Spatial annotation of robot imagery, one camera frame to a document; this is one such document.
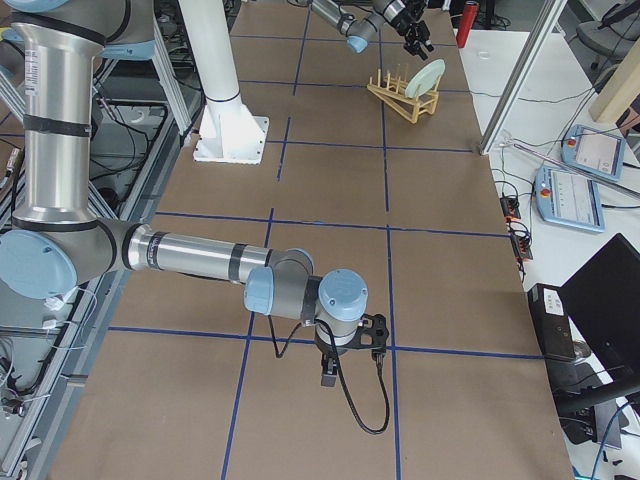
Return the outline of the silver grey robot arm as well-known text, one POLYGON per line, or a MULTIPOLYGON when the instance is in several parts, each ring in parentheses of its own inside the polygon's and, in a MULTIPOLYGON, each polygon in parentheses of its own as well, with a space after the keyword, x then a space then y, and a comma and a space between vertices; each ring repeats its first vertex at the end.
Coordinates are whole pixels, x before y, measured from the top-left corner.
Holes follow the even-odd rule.
POLYGON ((94 61, 152 58, 152 3, 14 1, 11 9, 25 46, 26 193, 1 240, 2 280, 34 299, 123 269, 241 284, 248 310, 314 327, 324 383, 342 381, 341 354, 362 345, 368 291, 357 273, 339 269, 317 277, 301 250, 158 232, 90 211, 94 61))
POLYGON ((371 10, 362 19, 337 1, 295 1, 295 4, 308 8, 334 27, 355 53, 363 52, 385 25, 404 39, 403 48, 411 55, 426 60, 427 53, 434 50, 430 30, 422 19, 426 1, 373 1, 371 10))

